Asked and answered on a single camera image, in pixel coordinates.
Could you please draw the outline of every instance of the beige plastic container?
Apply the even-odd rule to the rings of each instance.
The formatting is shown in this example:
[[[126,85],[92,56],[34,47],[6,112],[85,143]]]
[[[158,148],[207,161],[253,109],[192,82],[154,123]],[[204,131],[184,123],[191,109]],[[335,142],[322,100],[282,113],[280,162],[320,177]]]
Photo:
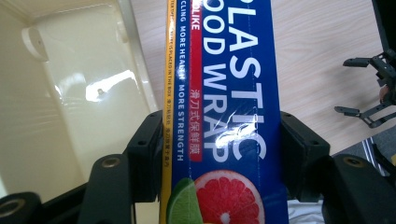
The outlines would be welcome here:
[[[79,186],[157,109],[129,0],[0,0],[0,197]]]

